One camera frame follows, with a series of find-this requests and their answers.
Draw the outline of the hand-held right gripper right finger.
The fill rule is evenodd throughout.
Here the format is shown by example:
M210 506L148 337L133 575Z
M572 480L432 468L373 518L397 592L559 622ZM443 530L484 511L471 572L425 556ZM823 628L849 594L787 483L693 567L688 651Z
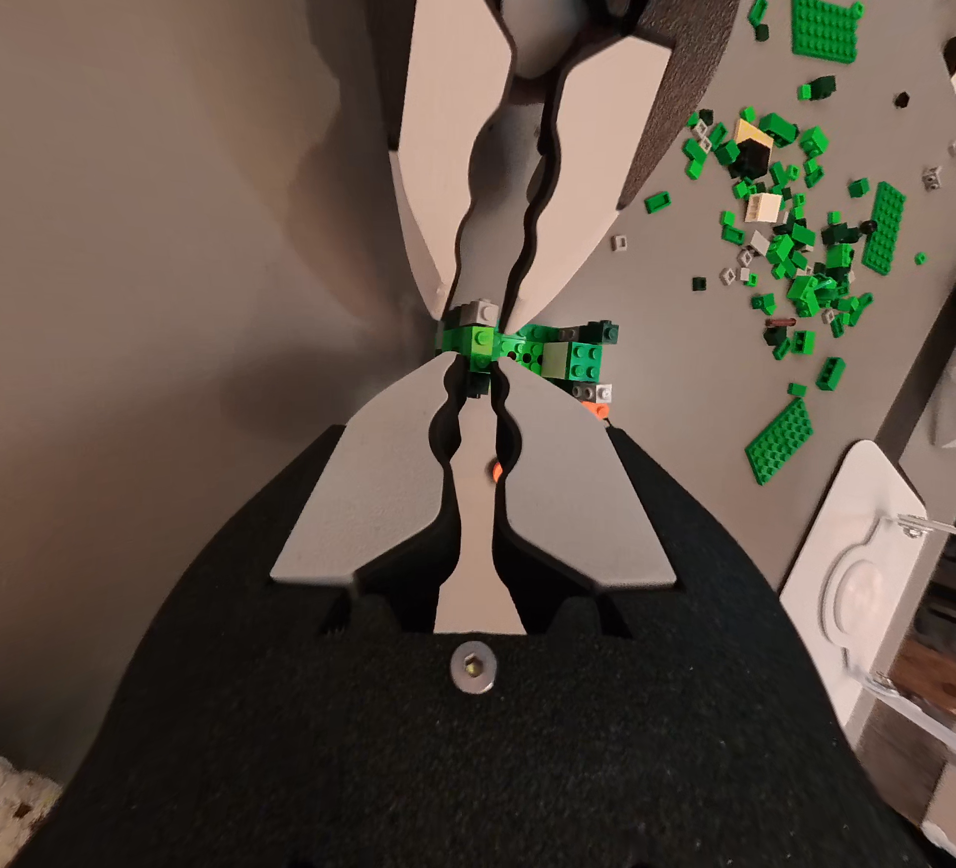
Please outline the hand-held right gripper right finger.
M493 366L502 474L492 560L526 633L568 599L665 591L678 582L604 424L516 362Z

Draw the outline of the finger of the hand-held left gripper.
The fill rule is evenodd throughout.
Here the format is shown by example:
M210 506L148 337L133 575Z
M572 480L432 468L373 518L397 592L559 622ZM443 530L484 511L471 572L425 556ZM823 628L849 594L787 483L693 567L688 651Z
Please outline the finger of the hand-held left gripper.
M543 129L552 145L526 213L532 254L525 268L514 268L508 330L530 323L560 293L615 222L671 55L666 45L627 36L566 70Z
M514 47L489 0L416 0L398 145L400 228L424 306L438 321L460 274L477 139L502 106Z

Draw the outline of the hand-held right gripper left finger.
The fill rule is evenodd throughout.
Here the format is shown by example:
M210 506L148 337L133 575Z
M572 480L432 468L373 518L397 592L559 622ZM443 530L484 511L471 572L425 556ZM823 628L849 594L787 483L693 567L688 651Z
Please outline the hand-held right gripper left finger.
M462 355L441 353L353 416L270 571L273 581L381 596L405 631L433 631L462 521Z

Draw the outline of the green lego build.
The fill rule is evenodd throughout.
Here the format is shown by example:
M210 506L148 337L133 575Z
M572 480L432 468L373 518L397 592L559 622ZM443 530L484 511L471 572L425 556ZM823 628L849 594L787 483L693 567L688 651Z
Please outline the green lego build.
M611 321L555 327L523 325L508 333L499 327L499 308L485 299L453 307L438 323L434 352L457 352L467 360L466 395L490 390L490 367L508 359L555 384L578 402L612 403L612 385L601 378L604 349L617 342Z

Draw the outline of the pile of green lego pieces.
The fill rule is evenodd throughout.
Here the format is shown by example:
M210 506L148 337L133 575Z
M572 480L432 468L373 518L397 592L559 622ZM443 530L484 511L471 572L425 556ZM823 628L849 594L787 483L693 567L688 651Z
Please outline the pile of green lego pieces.
M747 292L748 305L766 319L762 339L776 360L812 356L820 330L843 336L873 301L855 279L866 268L861 259L867 237L859 225L870 219L878 184L859 169L837 180L837 127L821 121L817 108L817 100L836 96L836 85L835 76L825 76L797 87L799 110L810 112L808 121L774 110L759 113L754 106L733 121L718 121L705 108L695 111L681 149L688 178L701 178L711 165L727 180L728 205L718 213L718 227L732 256L719 279ZM733 164L738 118L774 140L768 173L755 181L741 178ZM783 196L776 224L745 222L753 193Z

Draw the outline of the long green lego plate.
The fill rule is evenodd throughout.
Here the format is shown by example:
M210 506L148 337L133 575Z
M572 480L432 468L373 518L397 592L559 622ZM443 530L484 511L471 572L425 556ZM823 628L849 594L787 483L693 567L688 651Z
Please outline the long green lego plate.
M882 277L892 271L902 227L906 195L891 183L879 181L870 221L875 224L867 234L862 264Z

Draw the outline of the orange brick separator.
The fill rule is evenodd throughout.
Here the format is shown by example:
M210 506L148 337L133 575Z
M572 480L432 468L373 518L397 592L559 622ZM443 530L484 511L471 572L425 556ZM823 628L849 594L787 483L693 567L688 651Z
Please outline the orange brick separator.
M605 402L580 401L581 405L591 411L591 413L600 421L607 421L610 416L610 405ZM502 476L503 469L500 461L492 460L487 467L489 478L497 484Z

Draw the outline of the clear acrylic holder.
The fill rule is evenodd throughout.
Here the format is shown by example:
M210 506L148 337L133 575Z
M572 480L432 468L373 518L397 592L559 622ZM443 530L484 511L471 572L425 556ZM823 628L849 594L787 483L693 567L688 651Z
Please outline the clear acrylic holder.
M902 532L912 539L921 539L930 532L955 535L955 528L936 520L922 516L898 515L892 518ZM878 701L893 709L903 718L909 720L934 739L941 742L952 755L955 753L955 733L932 716L923 712L918 705L905 698L900 691L889 681L888 677L879 673L865 671L858 665L851 663L850 657L844 661L850 675Z

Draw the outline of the cream knit cardigan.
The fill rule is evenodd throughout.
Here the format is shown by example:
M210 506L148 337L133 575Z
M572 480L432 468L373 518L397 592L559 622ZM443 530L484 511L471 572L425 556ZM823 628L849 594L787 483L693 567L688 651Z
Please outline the cream knit cardigan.
M7 867L54 809L62 786L1 758L1 866Z

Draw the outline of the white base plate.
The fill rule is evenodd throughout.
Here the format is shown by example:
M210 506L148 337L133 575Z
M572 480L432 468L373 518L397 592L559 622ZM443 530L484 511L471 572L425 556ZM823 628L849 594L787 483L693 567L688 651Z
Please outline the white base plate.
M876 442L851 445L780 593L845 734L860 699L878 699L850 675L844 657L886 676L876 669L879 649L926 538L940 533L909 538L892 521L898 515L930 519Z

